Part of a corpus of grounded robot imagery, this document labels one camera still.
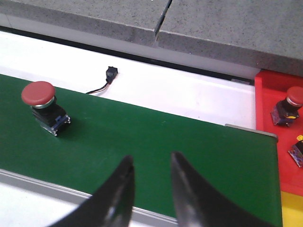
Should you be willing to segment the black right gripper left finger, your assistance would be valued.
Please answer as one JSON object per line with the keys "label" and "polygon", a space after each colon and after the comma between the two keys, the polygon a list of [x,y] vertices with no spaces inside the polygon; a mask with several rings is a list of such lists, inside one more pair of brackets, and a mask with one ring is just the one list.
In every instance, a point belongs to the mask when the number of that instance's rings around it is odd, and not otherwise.
{"label": "black right gripper left finger", "polygon": [[127,227],[134,205],[133,157],[125,156],[92,196],[53,227]]}

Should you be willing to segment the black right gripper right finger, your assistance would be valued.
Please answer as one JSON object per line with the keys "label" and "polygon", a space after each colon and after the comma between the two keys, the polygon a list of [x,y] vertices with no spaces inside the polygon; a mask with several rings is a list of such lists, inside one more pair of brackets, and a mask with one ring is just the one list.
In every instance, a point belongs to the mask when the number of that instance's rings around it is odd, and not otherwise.
{"label": "black right gripper right finger", "polygon": [[181,227],[275,227],[276,167],[249,154],[171,154],[175,213]]}

